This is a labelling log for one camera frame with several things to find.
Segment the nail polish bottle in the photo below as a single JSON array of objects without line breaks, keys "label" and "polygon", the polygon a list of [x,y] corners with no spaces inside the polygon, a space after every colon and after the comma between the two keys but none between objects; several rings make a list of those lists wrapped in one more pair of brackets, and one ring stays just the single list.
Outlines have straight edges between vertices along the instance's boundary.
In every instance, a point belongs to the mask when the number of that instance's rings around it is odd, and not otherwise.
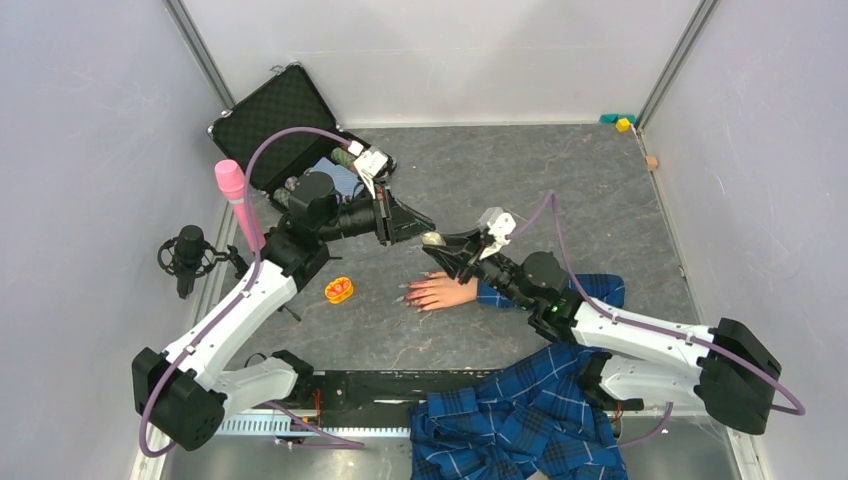
[{"label": "nail polish bottle", "polygon": [[444,237],[436,231],[426,232],[422,234],[421,243],[425,247],[443,247],[446,245]]}]

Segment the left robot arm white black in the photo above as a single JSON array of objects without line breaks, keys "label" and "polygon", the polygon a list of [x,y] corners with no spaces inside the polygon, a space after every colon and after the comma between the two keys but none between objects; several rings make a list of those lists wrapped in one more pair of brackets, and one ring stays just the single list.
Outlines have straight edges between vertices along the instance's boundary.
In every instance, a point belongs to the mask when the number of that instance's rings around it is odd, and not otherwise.
[{"label": "left robot arm white black", "polygon": [[197,325],[163,351],[140,351],[132,362],[134,400],[142,417],[139,446],[150,458],[154,426],[187,451],[204,445],[230,417],[267,402],[306,405],[313,379],[272,356],[237,371],[227,365],[265,320],[292,300],[330,259],[331,241],[373,233],[393,245],[436,228],[426,215],[396,199],[387,186],[339,203],[333,179],[302,175],[290,192],[287,215],[265,237],[245,276]]}]

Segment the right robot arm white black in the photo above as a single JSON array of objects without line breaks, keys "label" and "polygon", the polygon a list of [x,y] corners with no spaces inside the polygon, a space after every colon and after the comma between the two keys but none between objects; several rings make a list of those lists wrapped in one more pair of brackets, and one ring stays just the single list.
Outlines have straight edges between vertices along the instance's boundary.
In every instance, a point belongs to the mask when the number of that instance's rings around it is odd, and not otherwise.
[{"label": "right robot arm white black", "polygon": [[743,433],[765,432],[782,367],[745,324],[675,323],[585,299],[553,253],[517,263],[479,230],[428,232],[422,248],[449,277],[475,278],[529,311],[529,325],[546,340],[592,348],[577,382],[585,405],[641,410],[671,402]]}]

